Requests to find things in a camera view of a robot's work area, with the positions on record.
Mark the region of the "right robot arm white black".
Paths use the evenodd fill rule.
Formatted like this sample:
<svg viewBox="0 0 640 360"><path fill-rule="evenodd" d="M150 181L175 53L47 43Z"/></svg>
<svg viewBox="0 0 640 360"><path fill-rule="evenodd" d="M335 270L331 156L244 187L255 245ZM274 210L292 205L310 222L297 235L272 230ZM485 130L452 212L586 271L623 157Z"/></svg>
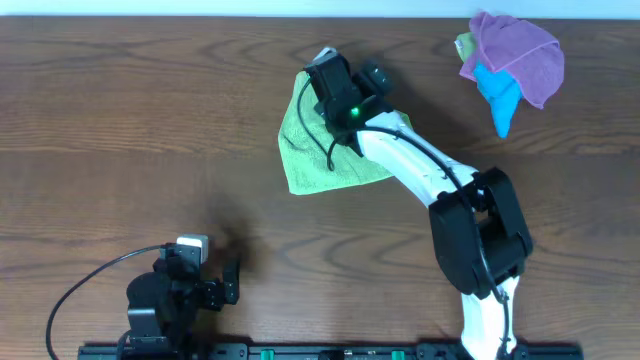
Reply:
<svg viewBox="0 0 640 360"><path fill-rule="evenodd" d="M354 72L326 48L304 70L333 138L325 153L344 146L382 166L427 207L437 262L462 297L464 350L511 358L513 297L533 245L509 177L464 165L416 134L386 101L391 82L377 63Z"/></svg>

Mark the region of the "light green cloth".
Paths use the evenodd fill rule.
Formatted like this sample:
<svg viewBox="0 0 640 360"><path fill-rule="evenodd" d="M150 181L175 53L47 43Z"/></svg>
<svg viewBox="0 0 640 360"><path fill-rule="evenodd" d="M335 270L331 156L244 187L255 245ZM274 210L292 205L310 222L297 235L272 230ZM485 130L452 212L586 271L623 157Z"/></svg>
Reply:
<svg viewBox="0 0 640 360"><path fill-rule="evenodd" d="M314 110L317 104L309 75L299 72L277 137L290 193L312 195L389 178L389 171L349 147L329 149L333 136Z"/></svg>

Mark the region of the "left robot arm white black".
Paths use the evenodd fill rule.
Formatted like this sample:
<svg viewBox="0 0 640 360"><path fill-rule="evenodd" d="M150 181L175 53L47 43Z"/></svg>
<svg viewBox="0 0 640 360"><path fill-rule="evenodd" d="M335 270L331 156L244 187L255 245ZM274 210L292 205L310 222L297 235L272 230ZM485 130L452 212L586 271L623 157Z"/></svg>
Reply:
<svg viewBox="0 0 640 360"><path fill-rule="evenodd" d="M199 310L219 311L239 300L240 262L223 268L223 277L203 280L200 267L180 257L158 259L151 272L127 287L132 345L144 352L185 349Z"/></svg>

